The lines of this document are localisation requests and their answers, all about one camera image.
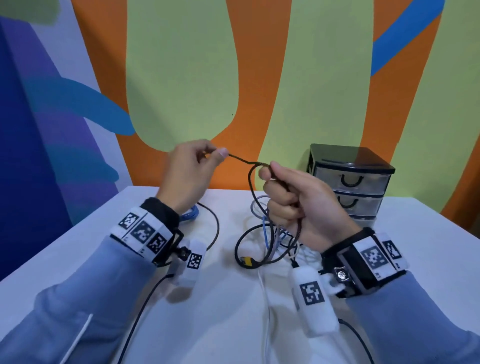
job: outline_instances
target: fingernail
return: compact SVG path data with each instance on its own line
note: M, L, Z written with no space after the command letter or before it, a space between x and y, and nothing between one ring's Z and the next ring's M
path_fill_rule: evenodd
M227 148L220 148L218 152L222 155L223 158L228 157L228 150Z

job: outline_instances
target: white table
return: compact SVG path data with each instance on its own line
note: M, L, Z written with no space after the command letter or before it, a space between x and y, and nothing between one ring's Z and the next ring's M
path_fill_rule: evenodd
M125 211L155 191L154 187L127 187L0 282L0 338L32 309L38 292L72 274ZM249 191L207 191L202 202L217 213L220 236L206 257L201 278L189 297L169 285L158 288L125 363L261 363L266 314L262 291L256 272L240 268L233 257L238 237L259 222L250 213L251 201ZM474 289L480 276L476 262L480 241L413 198L385 198L375 229L395 241L443 312L461 328L480 334L480 291ZM182 230L209 243L216 224L201 209L198 219ZM260 230L252 233L242 251L259 254L260 234ZM285 261L264 268L274 316L271 362L367 364L363 349L348 330L331 337L305 338L285 279L288 266ZM336 300L334 306L340 317L358 327L344 302ZM366 338L363 330L360 333Z

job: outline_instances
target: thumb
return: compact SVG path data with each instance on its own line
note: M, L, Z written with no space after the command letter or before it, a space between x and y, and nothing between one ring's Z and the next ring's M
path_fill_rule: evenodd
M215 168L217 168L226 157L228 157L228 150L226 148L215 149L205 162L203 166L204 171L212 176Z
M283 167L275 161L270 163L270 167L277 179L295 187L299 191L303 190L308 182L304 173L299 170Z

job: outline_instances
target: light blue shirt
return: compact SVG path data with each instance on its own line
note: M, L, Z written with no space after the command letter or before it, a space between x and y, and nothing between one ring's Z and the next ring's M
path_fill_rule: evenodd
M0 342L0 363L109 363L154 271L106 237L71 277L38 294L33 311ZM455 326L411 273L347 303L381 364L480 363L480 338Z

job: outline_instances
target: dark blue panel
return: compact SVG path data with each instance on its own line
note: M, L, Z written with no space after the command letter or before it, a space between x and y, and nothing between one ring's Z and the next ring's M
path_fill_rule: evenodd
M71 227L0 27L0 280Z
M428 27L442 13L444 5L445 0L413 0L385 33L373 42L371 76Z

